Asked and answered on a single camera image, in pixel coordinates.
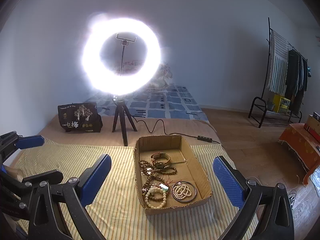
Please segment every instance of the black bag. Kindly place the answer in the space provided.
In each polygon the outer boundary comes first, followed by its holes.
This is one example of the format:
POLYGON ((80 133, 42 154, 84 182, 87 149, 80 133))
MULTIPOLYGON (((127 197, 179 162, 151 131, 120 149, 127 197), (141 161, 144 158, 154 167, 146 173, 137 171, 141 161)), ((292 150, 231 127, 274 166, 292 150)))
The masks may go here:
POLYGON ((58 106, 58 116, 66 132, 100 132, 103 126, 96 102, 58 106))

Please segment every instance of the ring light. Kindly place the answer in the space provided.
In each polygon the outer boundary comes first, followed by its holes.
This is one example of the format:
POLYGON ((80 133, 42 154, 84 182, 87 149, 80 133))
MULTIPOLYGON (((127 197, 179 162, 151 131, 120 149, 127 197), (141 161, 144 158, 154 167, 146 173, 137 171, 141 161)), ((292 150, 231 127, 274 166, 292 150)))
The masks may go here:
POLYGON ((84 47, 82 65, 92 85, 113 95, 131 93, 146 84, 155 74, 160 64, 160 47, 156 35, 143 22, 119 18, 104 20, 92 27, 92 33, 84 47), (103 43, 113 34, 121 32, 135 33, 147 46, 145 63, 139 72, 130 76, 119 76, 108 70, 100 59, 103 43))

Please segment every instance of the yellow crate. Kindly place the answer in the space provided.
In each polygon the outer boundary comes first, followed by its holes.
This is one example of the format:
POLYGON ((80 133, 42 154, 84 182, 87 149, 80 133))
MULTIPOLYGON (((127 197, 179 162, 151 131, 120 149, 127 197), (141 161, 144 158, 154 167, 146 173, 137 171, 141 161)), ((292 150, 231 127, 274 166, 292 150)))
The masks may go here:
POLYGON ((290 100, 282 97, 281 95, 275 94, 273 98, 273 103, 275 104, 274 111, 282 114, 286 114, 289 109, 290 100))

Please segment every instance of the tripod leg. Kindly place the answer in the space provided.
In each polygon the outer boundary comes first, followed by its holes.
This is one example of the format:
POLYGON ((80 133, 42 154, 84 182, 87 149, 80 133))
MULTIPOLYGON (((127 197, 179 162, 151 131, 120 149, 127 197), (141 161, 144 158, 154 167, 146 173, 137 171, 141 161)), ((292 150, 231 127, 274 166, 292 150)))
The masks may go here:
POLYGON ((118 109, 118 106, 117 106, 117 107, 116 107, 116 111, 115 111, 115 118, 113 119, 112 132, 114 132, 114 131, 116 130, 117 121, 118 121, 118 116, 119 116, 119 109, 118 109))
POLYGON ((136 126, 134 125, 134 122, 133 122, 133 120, 132 120, 132 117, 131 117, 131 114, 130 114, 130 112, 129 112, 129 109, 127 108, 126 105, 124 105, 123 107, 124 107, 125 113, 127 114, 128 119, 129 119, 129 121, 130 121, 130 124, 132 125, 133 130, 134 130, 135 132, 137 132, 137 128, 136 128, 136 126))
POLYGON ((120 117, 120 125, 121 125, 123 144, 124 144, 124 146, 128 146, 127 130, 125 127, 124 107, 123 106, 119 107, 119 117, 120 117))

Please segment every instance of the blue plaid bedsheet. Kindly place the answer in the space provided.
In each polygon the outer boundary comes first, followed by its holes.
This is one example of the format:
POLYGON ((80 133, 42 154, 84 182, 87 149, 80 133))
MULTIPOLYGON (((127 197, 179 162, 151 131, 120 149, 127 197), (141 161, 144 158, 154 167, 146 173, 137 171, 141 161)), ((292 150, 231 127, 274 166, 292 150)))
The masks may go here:
MULTIPOLYGON (((99 92, 87 102, 97 102, 98 114, 115 115, 112 95, 99 92)), ((166 92, 136 91, 124 96, 125 104, 135 117, 197 119, 208 118, 186 87, 169 86, 166 92)))

